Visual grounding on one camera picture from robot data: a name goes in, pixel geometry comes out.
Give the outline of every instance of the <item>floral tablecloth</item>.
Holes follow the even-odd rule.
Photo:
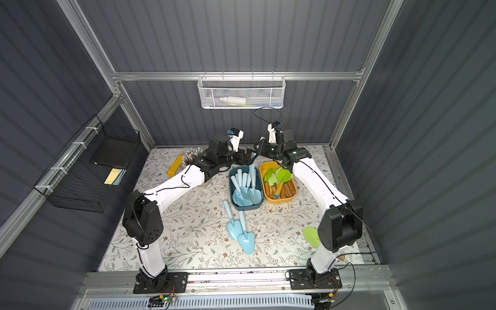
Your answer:
[[[321,146],[309,145],[322,172],[334,183]],[[136,189],[145,191],[169,178],[167,171],[182,148],[157,148],[148,156]],[[266,158],[258,157],[258,168]],[[229,199],[229,171],[212,178],[207,187],[196,187],[172,204],[164,214],[164,231],[160,236],[162,257],[169,269],[247,268],[305,266],[315,248],[303,237],[303,228],[318,227],[321,217],[317,202],[307,188],[295,178],[297,196],[289,203],[269,204],[245,213],[248,231],[255,233],[255,252],[246,255],[238,241],[229,238],[229,222],[222,206]],[[237,212],[232,208],[234,217]],[[358,252],[356,243],[349,252]],[[137,250],[119,222],[102,259],[99,271],[137,270]],[[359,254],[346,255],[343,262],[363,264]]]

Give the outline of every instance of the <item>black cable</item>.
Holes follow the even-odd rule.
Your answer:
[[[358,217],[358,215],[356,215],[352,210],[350,210],[350,208],[348,208],[348,206],[346,205],[346,203],[343,203],[342,201],[339,200],[339,198],[332,192],[332,190],[329,188],[329,186],[327,186],[327,183],[324,181],[324,179],[314,170],[312,169],[309,165],[307,165],[305,162],[303,161],[299,161],[301,162],[302,164],[304,164],[305,166],[307,166],[310,170],[312,170],[318,177],[319,179],[324,183],[325,187],[327,187],[327,189],[329,190],[329,192],[331,192],[331,194],[336,197],[336,199],[341,202],[343,204],[343,206],[348,210],[350,211],[357,219],[360,220],[360,222],[362,222],[362,224],[365,225],[365,227],[367,227],[367,229],[370,231],[370,233],[372,234],[372,236],[374,237],[374,239],[377,241],[377,243],[379,244],[379,249],[375,250],[375,251],[372,251],[372,252],[358,252],[358,253],[346,253],[346,254],[374,254],[374,253],[377,253],[378,251],[380,251],[382,249],[382,245],[380,244],[380,241],[379,239],[377,239],[377,237],[375,236],[375,234],[373,233],[372,229],[367,225],[365,224],[365,222],[360,218]]]
[[[176,186],[176,187],[161,188],[158,191],[156,191],[155,194],[158,193],[158,192],[160,192],[161,190],[165,190],[165,189],[190,188],[191,186],[188,183],[186,183],[186,182],[183,181],[183,177],[186,175],[186,173],[189,171],[190,168],[191,168],[191,165],[188,166],[188,168],[186,169],[186,172],[181,176],[181,182],[183,182],[183,184],[186,185],[186,186]]]
[[[268,120],[264,120],[263,118],[261,118],[260,116],[258,116],[258,115],[256,115],[256,114],[255,114],[255,111],[258,111],[258,110],[260,110],[260,109],[274,109],[274,110],[277,110],[277,112],[279,112],[279,114],[282,116],[282,123],[284,124],[284,123],[286,122],[286,120],[284,119],[284,115],[282,115],[282,112],[281,112],[281,111],[279,111],[280,109],[276,109],[276,108],[274,108],[274,107],[261,107],[261,108],[258,108],[258,109],[253,110],[253,115],[254,115],[256,118],[259,118],[259,119],[261,119],[262,121],[267,122],[267,123],[269,123],[269,124],[270,124],[270,123],[272,123],[272,122],[269,122]]]

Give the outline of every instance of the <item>white robot arm segment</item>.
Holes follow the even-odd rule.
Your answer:
[[[308,188],[317,201],[322,214],[331,206],[346,203],[348,198],[343,195],[320,171],[312,158],[303,158],[293,165],[293,174]]]

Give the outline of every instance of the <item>green item in basket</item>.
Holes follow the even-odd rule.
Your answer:
[[[291,180],[291,178],[293,177],[291,172],[289,172],[289,170],[286,170],[284,168],[277,169],[275,175],[277,176],[277,181],[282,183],[286,183],[287,181]]]
[[[263,179],[264,179],[264,182],[269,183],[269,186],[273,186],[274,184],[279,183],[277,181],[276,175],[272,173],[271,169],[267,170],[267,173],[265,174],[265,177]]]

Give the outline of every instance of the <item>metal bracket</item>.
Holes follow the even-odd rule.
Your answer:
[[[291,289],[292,290],[310,290],[310,289],[341,289],[343,288],[343,284],[341,283],[341,277],[339,276],[339,272],[336,268],[332,268],[329,271],[329,279],[319,285],[313,286],[307,276],[306,269],[290,269],[289,270],[289,279],[291,281]]]

